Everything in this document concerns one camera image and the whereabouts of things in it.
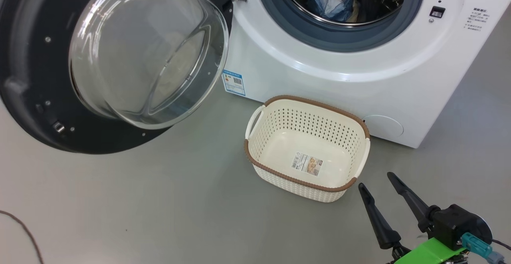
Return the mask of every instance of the brown basket rim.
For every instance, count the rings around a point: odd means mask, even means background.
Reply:
[[[275,102],[277,100],[294,100],[294,101],[304,102],[304,103],[307,103],[307,104],[311,104],[311,105],[314,105],[314,106],[318,106],[318,107],[321,107],[321,108],[324,108],[324,109],[328,109],[330,111],[342,114],[342,115],[344,115],[346,117],[349,117],[349,118],[355,120],[356,122],[358,122],[358,124],[360,124],[360,126],[362,126],[362,129],[364,130],[365,137],[369,138],[369,129],[367,129],[367,126],[365,125],[363,120],[360,119],[359,117],[357,117],[356,115],[352,114],[352,113],[349,113],[347,111],[338,109],[337,107],[330,106],[330,105],[327,105],[327,104],[324,104],[324,103],[321,103],[321,102],[318,102],[318,101],[310,100],[310,99],[307,99],[307,98],[301,98],[301,97],[298,97],[298,96],[291,96],[291,95],[281,95],[281,96],[273,97],[273,98],[269,99],[267,102],[265,102],[264,105],[268,106],[272,102]],[[294,177],[290,177],[290,176],[285,175],[283,173],[280,173],[278,171],[275,171],[275,170],[269,168],[268,166],[265,166],[265,165],[261,164],[260,162],[256,161],[252,157],[252,155],[250,155],[250,151],[248,151],[248,139],[245,139],[244,148],[245,148],[245,154],[247,155],[248,160],[250,162],[252,162],[252,164],[254,164],[255,166],[257,166],[257,167],[259,167],[259,168],[261,168],[261,169],[263,169],[265,171],[268,171],[269,173],[272,173],[273,175],[276,175],[278,177],[284,178],[284,179],[289,180],[291,182],[294,182],[296,184],[300,184],[300,185],[303,185],[303,186],[306,186],[306,187],[317,189],[319,191],[325,191],[325,192],[329,192],[329,193],[336,193],[336,192],[340,192],[340,191],[345,191],[346,189],[350,188],[356,182],[356,180],[357,180],[356,177],[353,177],[350,181],[348,181],[347,184],[344,184],[341,187],[334,187],[334,188],[329,188],[329,187],[325,187],[325,186],[321,186],[321,185],[312,184],[312,183],[309,183],[309,182],[306,182],[306,181],[298,180],[298,179],[296,179]]]

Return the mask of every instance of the cable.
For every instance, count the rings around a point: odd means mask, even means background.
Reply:
[[[504,243],[500,242],[499,240],[492,239],[491,242],[497,243],[498,245],[504,246],[506,249],[511,250],[511,246],[509,246],[508,244],[504,244]]]
[[[37,246],[37,243],[35,242],[35,238],[30,233],[30,230],[27,228],[27,226],[20,220],[18,217],[12,215],[11,213],[8,213],[6,211],[0,210],[0,214],[7,215],[11,217],[14,221],[18,222],[23,227],[23,230],[27,235],[29,235],[30,241],[32,242],[32,245],[34,246],[35,252],[37,253],[37,258],[39,259],[40,264],[44,264],[44,261],[42,260],[41,251],[39,250],[39,247]]]

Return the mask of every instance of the basket handle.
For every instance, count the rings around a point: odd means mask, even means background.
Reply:
[[[257,127],[257,125],[259,124],[259,121],[261,120],[261,118],[263,118],[263,109],[265,109],[266,106],[264,105],[261,105],[259,106],[255,111],[254,113],[252,114],[252,117],[250,117],[250,120],[248,121],[248,125],[247,125],[247,130],[245,131],[245,139],[246,140],[249,140],[250,137],[252,137],[252,133],[253,133],[253,130],[251,131],[252,129],[252,126],[254,128]],[[261,113],[261,115],[259,115],[259,118],[257,119],[257,122],[255,123],[254,125],[254,121],[256,120],[256,117],[257,115]]]

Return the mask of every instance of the robotic arm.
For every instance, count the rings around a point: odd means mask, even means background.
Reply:
[[[466,264],[469,252],[480,255],[490,264],[505,264],[504,257],[489,245],[492,241],[502,243],[492,239],[491,230],[481,217],[456,204],[443,210],[436,205],[427,206],[394,173],[387,173],[387,176],[414,213],[419,230],[429,238],[414,250],[402,246],[401,236],[392,230],[369,190],[360,183],[358,189],[378,244],[381,249],[392,248],[394,260],[389,264]]]

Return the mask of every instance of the plastic basket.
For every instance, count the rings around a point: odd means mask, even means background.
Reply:
[[[245,133],[245,153],[262,179],[321,202],[338,200],[356,182],[369,148],[360,118],[294,96],[256,109]]]

